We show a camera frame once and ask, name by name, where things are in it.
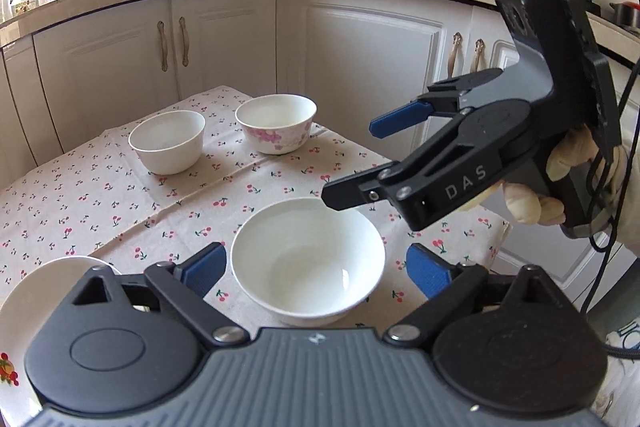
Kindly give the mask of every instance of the blue finger pad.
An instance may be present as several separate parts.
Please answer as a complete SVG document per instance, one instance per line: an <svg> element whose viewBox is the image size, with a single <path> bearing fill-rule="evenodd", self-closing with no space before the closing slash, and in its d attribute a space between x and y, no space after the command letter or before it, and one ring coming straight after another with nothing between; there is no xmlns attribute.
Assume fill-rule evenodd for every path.
<svg viewBox="0 0 640 427"><path fill-rule="evenodd" d="M201 298L222 278L226 270L225 247L220 243L211 246L211 250L185 269L180 277L182 284Z"/></svg>
<svg viewBox="0 0 640 427"><path fill-rule="evenodd" d="M422 123L433 114L430 103L411 102L371 120L369 132L376 138L386 138L403 129Z"/></svg>
<svg viewBox="0 0 640 427"><path fill-rule="evenodd" d="M433 299L453 280L450 269L438 264L417 245L406 251L406 272L428 299Z"/></svg>

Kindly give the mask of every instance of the cabinet handle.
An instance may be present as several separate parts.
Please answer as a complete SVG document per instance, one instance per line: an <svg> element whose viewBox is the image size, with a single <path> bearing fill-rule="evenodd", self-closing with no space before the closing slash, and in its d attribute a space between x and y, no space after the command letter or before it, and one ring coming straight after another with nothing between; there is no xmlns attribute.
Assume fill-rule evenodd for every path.
<svg viewBox="0 0 640 427"><path fill-rule="evenodd" d="M162 71L166 71L169 69L169 66L166 63L167 56L167 47L166 47L166 36L164 35L164 23L162 21L158 21L158 31L160 32L160 45L162 46Z"/></svg>
<svg viewBox="0 0 640 427"><path fill-rule="evenodd" d="M453 68L456 65L456 54L460 44L462 44L462 35L460 35L459 32L456 32L455 35L453 35L453 48L451 49L449 60L447 61L447 78L451 78L453 76Z"/></svg>
<svg viewBox="0 0 640 427"><path fill-rule="evenodd" d="M480 65L480 57L482 56L482 52L484 51L484 41L482 39L478 39L476 41L476 52L474 53L474 60L471 62L471 67L469 68L470 73L476 73L478 71L478 66Z"/></svg>
<svg viewBox="0 0 640 427"><path fill-rule="evenodd" d="M182 30L182 65L186 68L189 65L189 33L184 17L180 17L178 22Z"/></svg>

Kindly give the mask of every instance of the hand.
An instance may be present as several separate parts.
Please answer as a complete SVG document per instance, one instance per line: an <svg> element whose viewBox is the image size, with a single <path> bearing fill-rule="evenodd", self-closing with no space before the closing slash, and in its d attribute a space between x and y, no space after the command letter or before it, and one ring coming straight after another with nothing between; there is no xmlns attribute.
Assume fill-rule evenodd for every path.
<svg viewBox="0 0 640 427"><path fill-rule="evenodd" d="M631 140L623 140L628 146ZM552 150L546 163L546 174L551 181L558 181L567 174L571 167L593 161L598 153L598 146L593 141L586 126L569 131L564 139ZM620 197L620 188L626 169L626 152L624 146L614 150L614 161L609 169L602 197L607 204L615 206ZM626 245L640 243L640 230L631 223L630 216L640 216L640 168L637 157L633 159L632 173L627 187L623 213L618 226L618 240ZM596 171L596 180L600 179L604 162ZM560 225L564 223L564 204L556 198L536 194L526 185L499 182L461 207L466 210L481 203L489 195L502 187L504 199L510 213L519 223L526 225Z"/></svg>

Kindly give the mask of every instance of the tablecloth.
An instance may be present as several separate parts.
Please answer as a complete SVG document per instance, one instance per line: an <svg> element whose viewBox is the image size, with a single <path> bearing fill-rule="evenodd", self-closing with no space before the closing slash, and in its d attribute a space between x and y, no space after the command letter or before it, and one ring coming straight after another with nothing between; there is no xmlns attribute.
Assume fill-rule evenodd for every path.
<svg viewBox="0 0 640 427"><path fill-rule="evenodd" d="M181 174L151 174L130 149L127 137L142 119L105 131L0 192L0 302L39 265L65 255L95 255L123 273L139 273L157 261L180 263L212 241L228 249L244 221L268 204L319 197L329 180L385 162L318 124L293 153L257 153L234 117L247 99L218 87L163 110L206 117L204 153ZM404 269L411 243L452 263L490 267L510 229L482 206L454 212L423 232L411 232L386 201L359 210L384 238L386 269L370 298L337 327L384 329L424 302ZM252 334L280 325L242 293L229 269L206 300Z"/></svg>

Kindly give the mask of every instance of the floral bowl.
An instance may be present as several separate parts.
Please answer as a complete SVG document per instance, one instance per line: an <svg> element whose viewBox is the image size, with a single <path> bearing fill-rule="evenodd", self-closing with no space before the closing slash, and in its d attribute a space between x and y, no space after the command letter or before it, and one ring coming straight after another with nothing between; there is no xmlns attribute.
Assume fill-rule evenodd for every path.
<svg viewBox="0 0 640 427"><path fill-rule="evenodd" d="M236 109L249 145L264 154L286 154L309 139L316 104L296 94L268 94Z"/></svg>

